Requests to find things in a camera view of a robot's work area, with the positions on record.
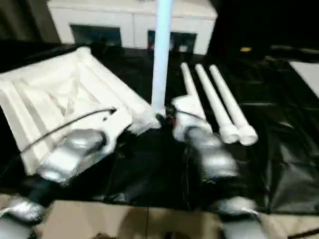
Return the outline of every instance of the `white tube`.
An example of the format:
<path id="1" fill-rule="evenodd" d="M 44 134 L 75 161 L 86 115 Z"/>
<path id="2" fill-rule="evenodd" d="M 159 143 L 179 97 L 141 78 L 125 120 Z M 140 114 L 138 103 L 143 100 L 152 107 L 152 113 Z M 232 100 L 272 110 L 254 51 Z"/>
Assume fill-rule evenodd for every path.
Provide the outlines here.
<path id="1" fill-rule="evenodd" d="M 224 100 L 228 112 L 239 131 L 239 141 L 242 145 L 252 145 L 258 140 L 254 128 L 249 125 L 233 94 L 229 90 L 225 80 L 221 76 L 215 65 L 211 65 L 209 70 L 215 80 L 219 92 Z"/>
<path id="2" fill-rule="evenodd" d="M 194 99 L 197 101 L 198 104 L 198 108 L 199 108 L 199 116 L 202 119 L 206 119 L 206 115 L 203 109 L 203 106 L 200 103 L 200 99 L 196 90 L 196 86 L 194 84 L 193 78 L 191 77 L 189 68 L 187 63 L 183 62 L 181 65 L 181 71 L 183 73 L 183 78 L 184 78 L 184 83 L 185 83 L 185 87 L 186 87 L 186 91 L 188 95 L 191 95 L 194 97 Z"/>
<path id="3" fill-rule="evenodd" d="M 164 114 L 170 22 L 172 17 L 173 0 L 157 0 L 157 2 L 152 107 L 155 112 Z"/>
<path id="4" fill-rule="evenodd" d="M 206 92 L 210 106 L 214 111 L 216 121 L 219 125 L 220 136 L 225 143 L 234 143 L 238 141 L 238 130 L 230 120 L 203 66 L 197 64 L 195 69 Z"/>

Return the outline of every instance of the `black tablecloth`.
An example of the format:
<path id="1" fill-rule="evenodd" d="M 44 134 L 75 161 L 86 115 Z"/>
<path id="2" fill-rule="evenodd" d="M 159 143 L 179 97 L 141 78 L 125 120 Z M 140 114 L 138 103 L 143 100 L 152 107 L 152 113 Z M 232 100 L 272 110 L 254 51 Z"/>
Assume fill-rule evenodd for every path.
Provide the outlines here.
<path id="1" fill-rule="evenodd" d="M 76 46 L 3 43 L 2 72 L 76 49 Z M 153 52 L 92 46 L 92 54 L 146 101 L 151 101 Z M 227 145 L 237 160 L 248 196 L 266 213 L 319 213 L 319 100 L 301 77 L 282 61 L 221 60 L 211 56 L 176 53 L 170 56 L 165 101 L 184 95 L 181 62 L 187 62 L 206 111 L 210 111 L 194 71 L 201 63 L 208 71 L 216 64 L 256 129 L 252 146 Z M 218 131 L 213 114 L 207 114 Z M 15 192 L 25 177 L 12 133 L 0 114 L 2 191 Z M 171 131 L 149 130 L 133 140 L 122 139 L 121 152 L 84 172 L 64 199 L 112 204 L 204 210 L 190 205 L 184 193 L 184 145 Z"/>

